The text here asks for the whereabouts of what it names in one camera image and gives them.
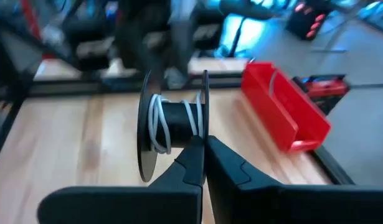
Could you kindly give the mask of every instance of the wooden tabletop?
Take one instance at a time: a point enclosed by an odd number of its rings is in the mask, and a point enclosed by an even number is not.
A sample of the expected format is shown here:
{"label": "wooden tabletop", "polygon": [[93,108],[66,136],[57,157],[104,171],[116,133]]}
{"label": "wooden tabletop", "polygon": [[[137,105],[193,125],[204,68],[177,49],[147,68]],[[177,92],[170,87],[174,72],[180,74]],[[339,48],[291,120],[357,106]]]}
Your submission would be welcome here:
{"label": "wooden tabletop", "polygon": [[[45,69],[59,73],[54,66]],[[197,70],[198,62],[193,66]],[[195,94],[163,93],[173,101],[192,101]],[[0,154],[0,223],[37,223],[39,202],[62,187],[147,186],[137,165],[138,102],[139,94],[26,100]],[[209,134],[280,182],[328,183],[310,156],[277,149],[240,90],[211,91]],[[152,180],[180,151],[158,156]],[[203,222],[214,223],[207,186],[203,203]]]}

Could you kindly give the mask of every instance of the black spool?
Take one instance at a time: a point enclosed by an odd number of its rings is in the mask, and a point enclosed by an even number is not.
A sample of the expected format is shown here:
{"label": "black spool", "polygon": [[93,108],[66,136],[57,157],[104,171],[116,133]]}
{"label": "black spool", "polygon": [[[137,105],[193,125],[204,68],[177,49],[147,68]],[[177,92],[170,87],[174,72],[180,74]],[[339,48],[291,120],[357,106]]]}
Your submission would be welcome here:
{"label": "black spool", "polygon": [[[204,124],[204,142],[207,142],[208,137],[208,124],[209,124],[209,77],[208,72],[204,71],[201,89],[201,106],[202,106],[202,119]],[[158,73],[149,72],[143,83],[141,89],[138,124],[137,124],[137,156],[138,165],[141,179],[144,182],[151,180],[156,163],[157,152],[151,150],[151,140],[148,132],[148,108],[151,97],[154,94],[161,94],[162,79],[159,78]],[[190,121],[183,103],[167,103],[162,102],[162,107],[168,124],[171,147],[185,147],[192,137],[192,129]],[[194,121],[197,119],[197,105],[190,103]],[[166,146],[165,135],[161,126],[158,123],[158,130],[156,136],[157,142],[162,146]]]}
{"label": "black spool", "polygon": [[[205,105],[201,106],[202,111],[204,111]],[[194,117],[194,121],[197,124],[197,105],[195,103],[190,103],[190,108]],[[187,116],[186,107],[183,103],[162,102],[162,109],[165,114],[166,124],[168,125],[169,132],[171,134],[171,146],[185,147],[193,135],[191,124]],[[160,145],[166,147],[164,130],[162,128],[161,122],[159,121],[156,140],[158,143],[160,143]]]}

